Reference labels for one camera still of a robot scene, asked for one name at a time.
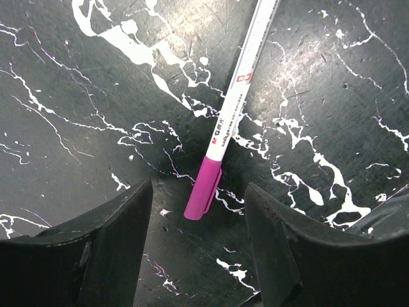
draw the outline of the pen clip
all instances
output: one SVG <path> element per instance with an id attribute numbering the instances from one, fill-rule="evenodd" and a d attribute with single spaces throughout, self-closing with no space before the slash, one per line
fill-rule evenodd
<path id="1" fill-rule="evenodd" d="M 207 206 L 204 209 L 203 214 L 205 214 L 205 213 L 207 213 L 209 211 L 210 205 L 212 204 L 213 198 L 215 197 L 217 186 L 219 185 L 220 178 L 222 178 L 222 169 L 220 169 L 219 174 L 217 175 L 215 185 L 213 186 L 213 191 L 212 191 L 212 193 L 211 193 L 211 195 L 209 197 L 209 200 L 207 202 Z"/>

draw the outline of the pink pen cap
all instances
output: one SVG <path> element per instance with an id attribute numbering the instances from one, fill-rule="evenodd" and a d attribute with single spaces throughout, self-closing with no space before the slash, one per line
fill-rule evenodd
<path id="1" fill-rule="evenodd" d="M 221 167 L 222 161 L 204 157 L 185 209 L 184 216 L 187 219 L 197 221 L 208 212 L 222 176 Z"/>

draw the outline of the black plastic part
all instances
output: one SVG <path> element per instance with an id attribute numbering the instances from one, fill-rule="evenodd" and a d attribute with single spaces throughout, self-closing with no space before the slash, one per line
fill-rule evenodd
<path id="1" fill-rule="evenodd" d="M 250 299 L 246 300 L 240 307 L 255 307 L 255 306 L 263 306 L 263 302 L 261 300 L 261 292 L 258 292 L 256 295 L 250 297 Z"/>
<path id="2" fill-rule="evenodd" d="M 392 198 L 375 208 L 346 232 L 375 239 L 409 234 L 409 193 Z"/>
<path id="3" fill-rule="evenodd" d="M 409 236 L 335 230 L 254 184 L 247 226 L 264 306 L 407 306 Z"/>
<path id="4" fill-rule="evenodd" d="M 144 181 L 36 237 L 0 241 L 0 305 L 132 306 L 152 197 Z"/>

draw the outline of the marble pattern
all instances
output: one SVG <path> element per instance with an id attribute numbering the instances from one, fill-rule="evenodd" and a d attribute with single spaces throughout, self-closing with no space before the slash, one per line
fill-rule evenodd
<path id="1" fill-rule="evenodd" d="M 249 181 L 343 230 L 409 187 L 409 6 L 398 0 L 281 1 L 206 224 L 182 212 L 256 2 L 3 2 L 2 236 L 36 234 L 154 178 L 150 231 L 173 240 L 147 243 L 138 306 L 233 306 L 258 293 Z M 206 286 L 218 276 L 225 297 Z"/>

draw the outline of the marker pen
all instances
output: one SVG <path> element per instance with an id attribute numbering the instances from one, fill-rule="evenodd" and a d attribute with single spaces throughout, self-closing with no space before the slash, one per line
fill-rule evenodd
<path id="1" fill-rule="evenodd" d="M 198 220 L 207 213 L 222 176 L 222 160 L 250 88 L 280 0 L 259 0 L 244 40 L 228 92 L 197 175 L 184 216 Z"/>

